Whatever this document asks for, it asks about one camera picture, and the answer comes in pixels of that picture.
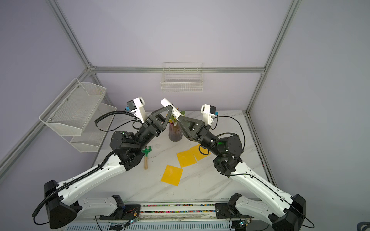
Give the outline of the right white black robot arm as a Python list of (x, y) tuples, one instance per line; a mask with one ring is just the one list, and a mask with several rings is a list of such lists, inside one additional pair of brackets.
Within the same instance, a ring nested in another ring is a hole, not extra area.
[(275, 231), (299, 231), (305, 220), (306, 200), (280, 190), (254, 172), (241, 158), (244, 152), (240, 137), (232, 132), (214, 135), (211, 126), (201, 120), (179, 116), (177, 123), (183, 135), (214, 154), (214, 167), (251, 191), (254, 201), (235, 193), (228, 206), (235, 214), (251, 216), (270, 225)]

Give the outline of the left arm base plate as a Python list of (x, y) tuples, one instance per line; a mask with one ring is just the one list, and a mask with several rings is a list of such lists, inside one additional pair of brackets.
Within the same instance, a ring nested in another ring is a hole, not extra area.
[(125, 205), (125, 209), (118, 208), (109, 216), (100, 216), (99, 220), (133, 220), (139, 217), (141, 205)]

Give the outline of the white glue stick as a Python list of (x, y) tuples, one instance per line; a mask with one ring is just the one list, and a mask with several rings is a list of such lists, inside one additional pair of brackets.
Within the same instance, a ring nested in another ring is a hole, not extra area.
[(176, 110), (177, 108), (170, 102), (168, 101), (166, 98), (162, 99), (161, 100), (161, 104), (164, 106), (164, 107), (170, 107), (171, 108), (171, 111), (172, 110)]

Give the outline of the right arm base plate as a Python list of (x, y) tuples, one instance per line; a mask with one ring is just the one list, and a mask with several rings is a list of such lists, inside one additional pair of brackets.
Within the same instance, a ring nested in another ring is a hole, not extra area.
[(234, 206), (229, 206), (227, 203), (216, 203), (215, 214), (217, 219), (226, 218), (253, 218), (248, 215), (239, 213)]

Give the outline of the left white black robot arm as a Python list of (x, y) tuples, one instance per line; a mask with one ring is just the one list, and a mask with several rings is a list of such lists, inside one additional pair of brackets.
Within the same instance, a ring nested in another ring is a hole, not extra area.
[(146, 147), (167, 127), (172, 112), (171, 105), (152, 112), (136, 133), (116, 131), (111, 137), (112, 151), (103, 161), (64, 182), (51, 180), (44, 185), (44, 199), (32, 213), (36, 218), (42, 208), (46, 208), (51, 229), (59, 229), (71, 223), (82, 214), (84, 207), (79, 199), (87, 192), (119, 174), (136, 167), (146, 157)]

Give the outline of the yellow envelope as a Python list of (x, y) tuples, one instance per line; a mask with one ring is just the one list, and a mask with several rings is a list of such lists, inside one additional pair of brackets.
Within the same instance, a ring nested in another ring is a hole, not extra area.
[(190, 148), (190, 151), (193, 153), (197, 161), (200, 161), (210, 155), (209, 150), (203, 148), (200, 144)]
[(183, 169), (167, 165), (161, 182), (178, 186), (182, 177)]
[(192, 152), (192, 150), (187, 150), (176, 154), (179, 161), (180, 167), (184, 168), (197, 163), (197, 160)]

